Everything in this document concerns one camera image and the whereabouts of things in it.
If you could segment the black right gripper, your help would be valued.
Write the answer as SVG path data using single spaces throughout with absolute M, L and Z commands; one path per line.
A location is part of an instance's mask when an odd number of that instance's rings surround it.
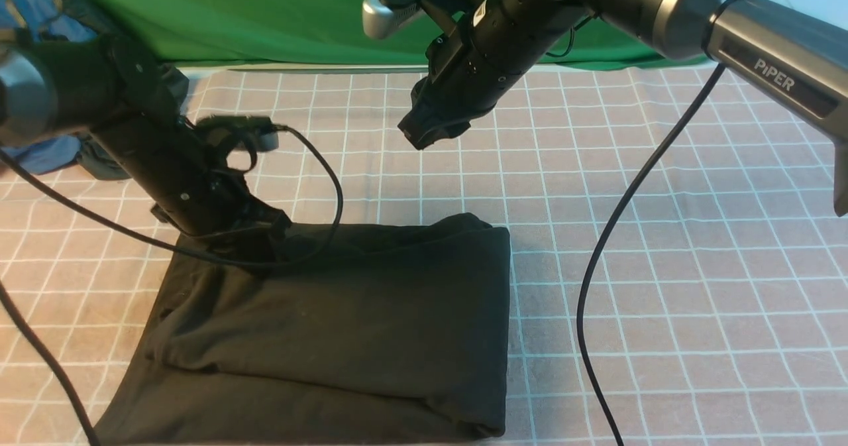
M 399 129 L 417 150 L 464 134 L 569 30 L 567 4 L 481 4 L 434 45 Z

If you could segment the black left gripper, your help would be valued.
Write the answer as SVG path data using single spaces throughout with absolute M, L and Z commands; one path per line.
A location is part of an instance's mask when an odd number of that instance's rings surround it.
M 260 201 L 246 170 L 230 167 L 187 117 L 168 122 L 135 115 L 93 129 L 100 147 L 155 203 L 154 213 L 225 260 L 272 264 L 291 226 L 284 211 Z

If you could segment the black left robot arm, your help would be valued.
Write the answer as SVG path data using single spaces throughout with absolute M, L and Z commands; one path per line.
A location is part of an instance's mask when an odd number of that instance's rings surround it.
M 124 36 L 2 44 L 2 145 L 81 130 L 205 252 L 277 262 L 288 216 L 251 194 L 223 144 L 189 126 L 151 53 Z

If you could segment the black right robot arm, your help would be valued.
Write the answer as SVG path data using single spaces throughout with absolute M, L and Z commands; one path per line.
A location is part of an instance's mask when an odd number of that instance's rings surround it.
M 835 145 L 838 216 L 846 214 L 847 33 L 772 0 L 380 0 L 427 13 L 427 48 L 399 129 L 415 149 L 453 139 L 490 113 L 554 44 L 600 18 L 669 60 L 708 56 Z

